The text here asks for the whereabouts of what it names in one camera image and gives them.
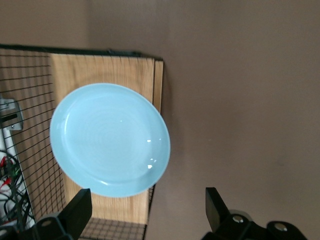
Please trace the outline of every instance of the plate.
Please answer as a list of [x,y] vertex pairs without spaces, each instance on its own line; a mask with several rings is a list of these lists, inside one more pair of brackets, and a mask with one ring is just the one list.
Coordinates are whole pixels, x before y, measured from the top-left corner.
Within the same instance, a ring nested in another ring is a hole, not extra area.
[[170,157],[164,120],[143,96],[95,83],[67,95],[50,123],[55,159],[76,184],[106,197],[129,197],[153,186]]

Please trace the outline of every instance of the beige wall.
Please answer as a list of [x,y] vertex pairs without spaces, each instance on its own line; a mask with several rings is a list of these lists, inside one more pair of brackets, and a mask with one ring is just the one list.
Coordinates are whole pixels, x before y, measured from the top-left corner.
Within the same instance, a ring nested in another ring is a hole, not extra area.
[[0,1],[0,42],[164,58],[172,141],[147,240],[200,239],[205,187],[320,239],[320,1]]

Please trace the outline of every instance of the metal bracket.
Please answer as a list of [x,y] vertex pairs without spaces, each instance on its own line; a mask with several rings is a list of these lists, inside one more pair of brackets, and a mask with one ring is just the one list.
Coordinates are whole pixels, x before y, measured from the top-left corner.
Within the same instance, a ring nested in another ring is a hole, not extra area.
[[24,128],[22,111],[17,101],[0,98],[0,121],[6,130],[19,131]]
[[242,214],[231,214],[214,187],[205,189],[205,212],[212,232],[202,240],[307,240],[288,222],[271,221],[264,228]]
[[47,216],[18,232],[0,226],[0,240],[77,240],[92,216],[90,189],[81,189],[57,216]]

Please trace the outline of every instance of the wood grain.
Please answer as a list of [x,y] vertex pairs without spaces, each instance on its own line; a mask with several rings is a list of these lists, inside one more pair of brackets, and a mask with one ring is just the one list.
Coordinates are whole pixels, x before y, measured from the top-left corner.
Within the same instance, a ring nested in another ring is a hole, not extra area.
[[[153,58],[85,56],[51,54],[54,92],[58,104],[73,90],[93,83],[114,83],[143,95],[151,103],[154,97],[154,76],[157,69],[157,109],[160,110],[160,67]],[[69,202],[81,189],[66,175],[64,191]],[[141,194],[111,198],[92,194],[92,217],[146,224],[148,221],[149,191]]]
[[161,111],[162,79],[163,79],[164,62],[155,61],[154,63],[154,88],[153,88],[153,105]]

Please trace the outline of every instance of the wire mesh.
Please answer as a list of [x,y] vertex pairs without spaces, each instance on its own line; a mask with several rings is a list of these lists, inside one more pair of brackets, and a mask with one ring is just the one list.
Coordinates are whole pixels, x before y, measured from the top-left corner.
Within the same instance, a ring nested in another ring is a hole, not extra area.
[[[59,212],[66,204],[63,173],[50,146],[49,126],[55,110],[50,55],[42,48],[26,50],[1,48],[0,97],[14,99],[23,115],[23,129],[11,131],[35,220]],[[149,189],[149,207],[154,187]],[[142,240],[147,225],[91,218],[83,239]]]

